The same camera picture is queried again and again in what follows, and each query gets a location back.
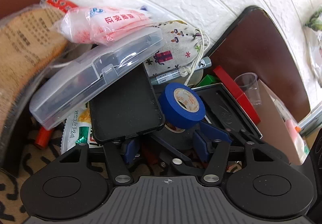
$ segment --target plastic wrap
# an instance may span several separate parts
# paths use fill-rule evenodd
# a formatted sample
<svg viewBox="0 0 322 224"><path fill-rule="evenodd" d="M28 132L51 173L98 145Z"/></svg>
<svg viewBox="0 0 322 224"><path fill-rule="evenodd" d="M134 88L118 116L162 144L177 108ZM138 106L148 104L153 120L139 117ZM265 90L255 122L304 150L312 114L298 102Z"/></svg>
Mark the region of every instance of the plastic wrap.
<svg viewBox="0 0 322 224"><path fill-rule="evenodd" d="M50 30L63 15L51 6L33 5L0 22L0 164L16 121L45 68L68 45L62 35Z"/></svg>
<svg viewBox="0 0 322 224"><path fill-rule="evenodd" d="M322 7L305 23L311 67L322 87Z"/></svg>
<svg viewBox="0 0 322 224"><path fill-rule="evenodd" d="M55 26L71 42L108 44L152 23L147 11L106 6L72 8Z"/></svg>

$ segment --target drawstring bag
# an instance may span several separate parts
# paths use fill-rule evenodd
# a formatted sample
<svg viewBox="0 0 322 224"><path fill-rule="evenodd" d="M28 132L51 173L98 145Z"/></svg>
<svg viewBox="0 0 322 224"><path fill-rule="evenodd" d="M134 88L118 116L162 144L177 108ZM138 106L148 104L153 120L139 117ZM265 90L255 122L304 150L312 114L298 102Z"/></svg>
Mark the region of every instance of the drawstring bag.
<svg viewBox="0 0 322 224"><path fill-rule="evenodd" d="M179 69L182 66L200 59L203 55L203 46L209 45L209 38L203 42L203 35L199 29L180 21L157 23L154 27L162 29L165 45L153 56L144 62L149 77ZM191 69L180 71L181 76L192 74Z"/></svg>

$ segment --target metal screw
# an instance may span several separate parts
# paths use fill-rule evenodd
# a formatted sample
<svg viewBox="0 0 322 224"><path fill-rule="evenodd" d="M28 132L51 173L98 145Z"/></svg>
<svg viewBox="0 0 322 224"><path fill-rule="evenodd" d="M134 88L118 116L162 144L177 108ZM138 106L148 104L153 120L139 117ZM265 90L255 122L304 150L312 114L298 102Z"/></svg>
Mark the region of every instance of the metal screw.
<svg viewBox="0 0 322 224"><path fill-rule="evenodd" d="M176 164L176 165L182 164L182 160L180 160L180 159L173 159L172 162L173 162L173 164Z"/></svg>
<svg viewBox="0 0 322 224"><path fill-rule="evenodd" d="M217 182L219 177L215 174L208 174L203 177L204 181L206 182Z"/></svg>
<svg viewBox="0 0 322 224"><path fill-rule="evenodd" d="M115 177L115 181L119 183L129 182L130 180L131 180L131 177L128 175L119 175Z"/></svg>

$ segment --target gray marker pen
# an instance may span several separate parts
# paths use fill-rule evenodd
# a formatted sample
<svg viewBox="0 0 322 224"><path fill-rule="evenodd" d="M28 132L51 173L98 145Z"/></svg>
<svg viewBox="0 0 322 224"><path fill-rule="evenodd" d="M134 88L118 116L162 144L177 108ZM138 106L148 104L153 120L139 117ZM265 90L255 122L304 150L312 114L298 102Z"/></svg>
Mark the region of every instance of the gray marker pen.
<svg viewBox="0 0 322 224"><path fill-rule="evenodd" d="M201 70L201 69L205 69L211 66L211 60L209 57L203 57L199 63L197 64L197 67L195 70ZM165 73L162 73L158 76L155 76L153 78L150 79L151 84L152 85L158 85L158 84L162 84L165 83L167 81L171 81L174 80L176 78L180 77L180 72L179 69L175 69L175 70L171 70L171 71L167 71Z"/></svg>

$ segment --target clear plastic cup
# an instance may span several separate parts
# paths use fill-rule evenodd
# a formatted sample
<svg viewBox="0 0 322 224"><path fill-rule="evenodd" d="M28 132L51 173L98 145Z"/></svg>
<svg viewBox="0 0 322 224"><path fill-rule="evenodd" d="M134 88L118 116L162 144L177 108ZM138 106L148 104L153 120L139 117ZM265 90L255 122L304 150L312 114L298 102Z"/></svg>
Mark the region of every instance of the clear plastic cup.
<svg viewBox="0 0 322 224"><path fill-rule="evenodd" d="M247 98L253 106L261 104L257 75L255 73L243 73L239 75L234 81L246 94Z"/></svg>

